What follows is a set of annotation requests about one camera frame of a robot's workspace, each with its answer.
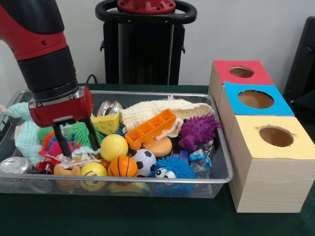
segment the black cable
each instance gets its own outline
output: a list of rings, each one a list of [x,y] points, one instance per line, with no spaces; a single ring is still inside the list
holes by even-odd
[[[98,82],[97,82],[97,78],[95,77],[95,75],[94,74],[91,74],[91,75],[89,75],[88,76],[88,79],[87,79],[87,81],[85,82],[86,84],[88,84],[89,83],[89,81],[90,81],[90,78],[91,77],[93,77],[93,79],[94,79],[94,82],[97,84]]]

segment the yellow ball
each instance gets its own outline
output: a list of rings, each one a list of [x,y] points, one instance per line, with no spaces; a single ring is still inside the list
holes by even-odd
[[[81,176],[107,176],[105,167],[97,162],[89,162],[85,164],[80,170]],[[80,185],[85,190],[96,192],[105,186],[104,181],[80,181]]]
[[[118,134],[108,135],[100,144],[100,154],[106,161],[111,162],[116,157],[126,156],[127,153],[128,143]]]

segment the orange plastic tray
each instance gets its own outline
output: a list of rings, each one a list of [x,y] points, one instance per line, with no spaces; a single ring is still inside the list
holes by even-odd
[[[162,133],[162,130],[172,128],[175,120],[176,115],[170,110],[165,110],[139,127],[126,133],[125,139],[132,150],[138,150],[141,148],[142,143],[151,142],[152,138]]]

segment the yellow square lid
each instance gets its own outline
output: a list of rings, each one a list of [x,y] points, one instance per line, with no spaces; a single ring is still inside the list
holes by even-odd
[[[297,118],[235,117],[253,158],[315,159],[315,145]]]

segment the blue spiky ball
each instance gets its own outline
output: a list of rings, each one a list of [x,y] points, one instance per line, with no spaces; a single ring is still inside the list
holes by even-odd
[[[165,168],[169,172],[173,172],[176,178],[196,178],[191,167],[182,159],[176,157],[164,157],[157,161],[156,168],[151,176],[155,177],[156,172],[160,168]],[[155,183],[153,186],[155,192],[161,196],[167,197],[187,197],[193,190],[192,183]]]

